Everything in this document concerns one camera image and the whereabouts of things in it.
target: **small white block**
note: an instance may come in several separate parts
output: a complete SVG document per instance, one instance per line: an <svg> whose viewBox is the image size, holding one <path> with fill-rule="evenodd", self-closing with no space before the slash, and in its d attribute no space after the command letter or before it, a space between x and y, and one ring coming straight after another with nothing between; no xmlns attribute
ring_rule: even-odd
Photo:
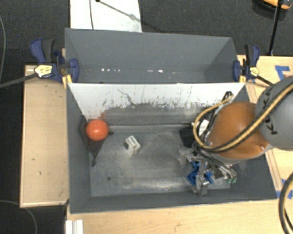
<svg viewBox="0 0 293 234"><path fill-rule="evenodd" d="M129 136L125 139L125 149L129 157L135 155L139 151L140 147L141 145L134 136Z"/></svg>

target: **black wire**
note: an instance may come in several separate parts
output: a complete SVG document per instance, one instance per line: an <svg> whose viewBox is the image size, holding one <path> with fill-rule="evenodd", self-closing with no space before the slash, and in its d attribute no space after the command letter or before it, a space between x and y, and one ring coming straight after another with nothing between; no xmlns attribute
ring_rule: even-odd
<svg viewBox="0 0 293 234"><path fill-rule="evenodd" d="M280 91L277 95L275 95L273 98L272 98L272 100L271 100L271 102L270 102L270 104L274 101L274 100L276 100L276 98L282 93L283 91ZM281 102L283 102L284 101L284 99L291 93L292 91L290 91L290 92L288 92L281 100L280 100L280 102L272 109L272 111L270 112L270 114L277 108L277 106L281 103ZM266 107L264 107L263 109L262 109L262 111L255 117L255 119L242 131L242 132L240 132L236 137L234 137L234 138L239 138L241 135L243 135L252 125L253 125L253 123L256 121L256 120L258 120L258 118L264 113L264 111L270 106L270 104L267 104L266 105ZM258 126L257 127L255 127L254 128L254 130L253 131L251 131L247 136L245 136L240 142L238 142L238 143L236 143L235 145L233 145L233 146L231 146L231 147L228 147L228 148L226 148L226 149L223 149L223 150L221 150L221 151L217 151L218 149L220 149L220 148L222 148L222 147L224 147L224 146L227 146L228 144L230 144L233 140L231 139L231 140L229 140L228 142L226 142L226 143L224 143L224 144L222 144L222 145L220 145L220 146L217 146L217 147L215 147L215 148L211 148L211 149L204 149L204 151L205 152L207 152L207 153L224 153L224 152L227 152L227 151L229 151L229 150L231 150L232 148L235 148L236 146L238 146L238 145L240 145L240 144L242 144L249 136L251 136L254 132L256 132L257 131L257 129L263 124L263 122L264 121L262 121L262 122L260 122L259 124L258 124Z"/></svg>
<svg viewBox="0 0 293 234"><path fill-rule="evenodd" d="M293 225L292 225L292 222L291 222L290 219L289 219L289 216L288 216L288 213L287 213L286 209L284 209L284 217L285 217L285 220L287 221L287 223L288 223L290 229L291 229L292 232L293 232Z"/></svg>
<svg viewBox="0 0 293 234"><path fill-rule="evenodd" d="M6 204L12 204L12 205L16 205L19 206L18 203L14 202L14 201L10 201L10 200L0 200L0 203L6 203ZM37 221L35 216L33 215L33 213L31 212L31 210L24 208L25 211L27 211L29 213L29 215L31 216L31 218L34 221L34 225L35 225L35 234L38 233L38 226L37 226Z"/></svg>
<svg viewBox="0 0 293 234"><path fill-rule="evenodd" d="M288 188L292 184L292 182L293 182L293 172L289 176L289 178L285 181L285 183L283 184L283 188L281 190L280 197L279 197L279 207L278 207L279 208L279 218L280 218L282 229L285 234L290 234L288 227L286 225L287 220L285 219L286 218L285 217L285 214L286 214L285 200L287 198L286 192L288 191Z"/></svg>
<svg viewBox="0 0 293 234"><path fill-rule="evenodd" d="M2 84L0 84L0 88L8 87L8 86L11 86L13 84L24 82L26 80L30 80L30 79L33 79L33 78L37 78L37 75L36 74L31 74L31 75L28 75L28 76L25 76L25 77L21 77L21 78L15 79L15 80L8 81L6 83L2 83Z"/></svg>

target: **blue clamp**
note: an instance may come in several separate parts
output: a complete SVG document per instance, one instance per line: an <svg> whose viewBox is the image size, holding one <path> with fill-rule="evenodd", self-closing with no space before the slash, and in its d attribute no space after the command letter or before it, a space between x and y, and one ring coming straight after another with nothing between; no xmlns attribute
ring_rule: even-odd
<svg viewBox="0 0 293 234"><path fill-rule="evenodd" d="M48 78L57 82L62 82L62 77L70 74L73 82L77 82L79 77L79 65L77 59L72 58L65 63L65 58L59 51L53 51L53 40L38 38L30 44L30 51L38 61L39 66L36 74L39 78Z"/></svg>
<svg viewBox="0 0 293 234"><path fill-rule="evenodd" d="M211 184L214 183L214 181L211 179L211 176L212 176L212 173L211 172L207 172L207 173L204 173L204 178L209 181Z"/></svg>
<svg viewBox="0 0 293 234"><path fill-rule="evenodd" d="M200 169L200 162L197 162L197 163L191 162L191 165L194 169L191 173L189 173L189 175L187 176L187 179L192 185L196 185L196 177L197 177L197 173Z"/></svg>
<svg viewBox="0 0 293 234"><path fill-rule="evenodd" d="M290 71L289 66L277 66L277 65L275 65L274 68L277 71L280 80L284 79L283 71Z"/></svg>
<svg viewBox="0 0 293 234"><path fill-rule="evenodd" d="M281 191L275 191L275 193L277 194L277 198L280 198ZM290 190L287 198L292 199L292 197L293 197L293 190Z"/></svg>
<svg viewBox="0 0 293 234"><path fill-rule="evenodd" d="M196 177L200 169L200 162L191 162L192 167L194 168L191 173L187 176L188 181L192 185L196 185ZM211 184L214 183L214 181L211 179L212 173L211 172L206 172L204 173L204 179L209 181Z"/></svg>
<svg viewBox="0 0 293 234"><path fill-rule="evenodd" d="M232 76L235 82L239 81L240 76L244 76L246 80L257 78L257 76L251 73L251 68L256 67L257 61L259 60L259 48L255 44L246 44L244 47L246 59L243 60L243 66L241 66L238 60L233 62Z"/></svg>

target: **wooden board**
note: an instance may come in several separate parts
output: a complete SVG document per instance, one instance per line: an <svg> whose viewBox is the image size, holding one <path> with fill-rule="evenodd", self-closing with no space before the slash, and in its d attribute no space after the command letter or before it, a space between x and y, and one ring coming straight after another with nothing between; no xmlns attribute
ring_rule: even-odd
<svg viewBox="0 0 293 234"><path fill-rule="evenodd" d="M26 66L26 75L34 66ZM63 205L68 200L65 92L48 79L26 81L23 101L20 206Z"/></svg>

